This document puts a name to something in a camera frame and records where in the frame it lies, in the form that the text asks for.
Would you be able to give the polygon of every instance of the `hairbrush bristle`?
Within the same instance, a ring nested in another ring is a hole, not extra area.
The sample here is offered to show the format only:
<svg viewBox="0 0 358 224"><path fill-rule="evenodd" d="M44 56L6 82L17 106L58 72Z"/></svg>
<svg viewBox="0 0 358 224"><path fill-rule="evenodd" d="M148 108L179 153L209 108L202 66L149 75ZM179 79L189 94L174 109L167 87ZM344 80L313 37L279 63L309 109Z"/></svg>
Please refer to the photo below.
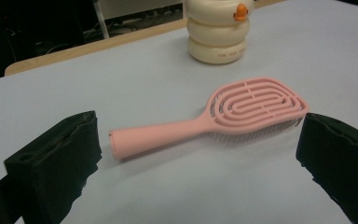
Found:
<svg viewBox="0 0 358 224"><path fill-rule="evenodd" d="M285 122L271 125L267 128L260 129L252 133L245 134L224 134L224 133L208 133L214 141L223 144L226 147L235 147L237 145L248 145L253 142L261 141L263 139L272 137L284 131L296 127L301 119L292 119Z"/></svg>

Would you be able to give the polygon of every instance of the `hairbrush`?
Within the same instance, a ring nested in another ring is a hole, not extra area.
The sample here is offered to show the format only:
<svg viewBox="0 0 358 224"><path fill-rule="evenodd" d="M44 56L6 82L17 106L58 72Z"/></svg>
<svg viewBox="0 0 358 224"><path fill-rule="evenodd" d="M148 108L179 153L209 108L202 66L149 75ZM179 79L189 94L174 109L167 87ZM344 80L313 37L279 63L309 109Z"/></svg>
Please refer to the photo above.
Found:
<svg viewBox="0 0 358 224"><path fill-rule="evenodd" d="M116 159L166 146L201 133L218 133L227 140L244 141L297 125L309 107L280 81L257 77L217 89L195 119L112 130L109 138Z"/></svg>

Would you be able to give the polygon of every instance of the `hairbrush handle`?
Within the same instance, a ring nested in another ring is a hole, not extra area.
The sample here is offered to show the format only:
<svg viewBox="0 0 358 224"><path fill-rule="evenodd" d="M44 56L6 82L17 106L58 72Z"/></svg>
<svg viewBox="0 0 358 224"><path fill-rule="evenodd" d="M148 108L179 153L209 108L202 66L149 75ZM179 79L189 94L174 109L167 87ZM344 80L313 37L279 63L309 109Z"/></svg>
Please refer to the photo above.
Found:
<svg viewBox="0 0 358 224"><path fill-rule="evenodd" d="M211 129L211 123L208 121L200 116L185 121L112 130L109 132L109 138L113 155L121 160L149 149L208 132Z"/></svg>

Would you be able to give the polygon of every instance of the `white table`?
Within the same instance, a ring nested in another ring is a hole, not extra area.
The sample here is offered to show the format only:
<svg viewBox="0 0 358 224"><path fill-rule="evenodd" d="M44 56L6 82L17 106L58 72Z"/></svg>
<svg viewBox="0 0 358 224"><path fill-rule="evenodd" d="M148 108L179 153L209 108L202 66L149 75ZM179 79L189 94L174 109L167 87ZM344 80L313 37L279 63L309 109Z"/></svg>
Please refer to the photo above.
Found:
<svg viewBox="0 0 358 224"><path fill-rule="evenodd" d="M260 8L245 55L222 66L193 60L186 39L181 29L0 78L0 178L15 151L95 110L103 158L63 223L350 223L296 160L300 127L235 148L202 136L127 162L112 158L108 130L195 118L216 88L260 76L358 128L358 7Z"/></svg>

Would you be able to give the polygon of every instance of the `stacked container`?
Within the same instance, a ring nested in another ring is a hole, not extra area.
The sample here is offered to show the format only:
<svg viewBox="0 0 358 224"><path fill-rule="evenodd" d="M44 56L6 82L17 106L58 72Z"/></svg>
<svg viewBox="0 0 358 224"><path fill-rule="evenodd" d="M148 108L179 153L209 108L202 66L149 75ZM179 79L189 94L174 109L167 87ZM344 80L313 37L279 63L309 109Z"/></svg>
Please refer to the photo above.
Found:
<svg viewBox="0 0 358 224"><path fill-rule="evenodd" d="M187 0L188 52L205 63L231 63L246 49L254 0Z"/></svg>

